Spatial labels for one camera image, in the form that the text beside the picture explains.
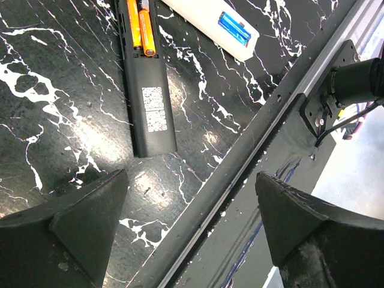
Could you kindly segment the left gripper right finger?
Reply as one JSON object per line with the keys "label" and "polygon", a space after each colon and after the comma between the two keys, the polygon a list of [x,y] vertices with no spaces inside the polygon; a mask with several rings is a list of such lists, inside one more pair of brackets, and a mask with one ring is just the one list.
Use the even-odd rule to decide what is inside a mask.
{"label": "left gripper right finger", "polygon": [[265,173],[256,194],[284,287],[383,287],[383,220],[293,188]]}

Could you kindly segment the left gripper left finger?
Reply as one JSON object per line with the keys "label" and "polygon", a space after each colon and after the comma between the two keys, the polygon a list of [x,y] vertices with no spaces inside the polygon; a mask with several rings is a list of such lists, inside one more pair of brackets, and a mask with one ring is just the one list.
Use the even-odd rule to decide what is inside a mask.
{"label": "left gripper left finger", "polygon": [[127,190],[116,170],[1,218],[1,287],[102,287]]}

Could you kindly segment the black remote orange batteries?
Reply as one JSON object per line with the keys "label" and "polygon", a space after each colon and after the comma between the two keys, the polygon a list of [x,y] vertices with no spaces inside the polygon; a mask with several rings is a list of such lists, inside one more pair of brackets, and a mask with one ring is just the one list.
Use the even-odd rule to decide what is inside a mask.
{"label": "black remote orange batteries", "polygon": [[124,63],[125,82],[133,122],[135,155],[140,158],[177,150],[169,85],[154,1],[149,1],[156,54],[148,57],[135,49],[126,1],[115,1]]}

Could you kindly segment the orange battery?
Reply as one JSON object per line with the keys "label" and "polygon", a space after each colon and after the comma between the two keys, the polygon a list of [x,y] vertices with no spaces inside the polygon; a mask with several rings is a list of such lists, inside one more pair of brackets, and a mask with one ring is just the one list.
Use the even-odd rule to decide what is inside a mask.
{"label": "orange battery", "polygon": [[130,18],[130,28],[133,40],[133,47],[135,49],[142,48],[142,39],[140,32],[140,23],[139,23],[139,12],[137,7],[136,0],[126,0],[128,15]]}
{"label": "orange battery", "polygon": [[137,2],[139,9],[139,25],[142,38],[143,52],[146,56],[152,57],[156,54],[154,35],[152,30],[151,15],[149,12],[149,1]]}

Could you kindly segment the white remote blue batteries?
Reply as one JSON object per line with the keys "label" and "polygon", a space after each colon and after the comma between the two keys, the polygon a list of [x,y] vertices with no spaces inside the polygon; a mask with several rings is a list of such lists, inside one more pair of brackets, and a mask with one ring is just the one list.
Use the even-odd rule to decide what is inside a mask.
{"label": "white remote blue batteries", "polygon": [[[245,18],[225,1],[165,0],[164,3],[238,61],[244,62],[253,57],[260,34],[255,27],[248,23]],[[251,34],[251,39],[246,46],[239,43],[218,24],[218,19],[222,12],[228,13]]]}

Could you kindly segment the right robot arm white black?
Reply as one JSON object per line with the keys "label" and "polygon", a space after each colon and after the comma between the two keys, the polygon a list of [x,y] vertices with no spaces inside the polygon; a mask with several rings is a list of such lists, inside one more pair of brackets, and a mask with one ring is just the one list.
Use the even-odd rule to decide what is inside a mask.
{"label": "right robot arm white black", "polygon": [[372,58],[331,71],[326,88],[341,106],[383,100],[383,59]]}

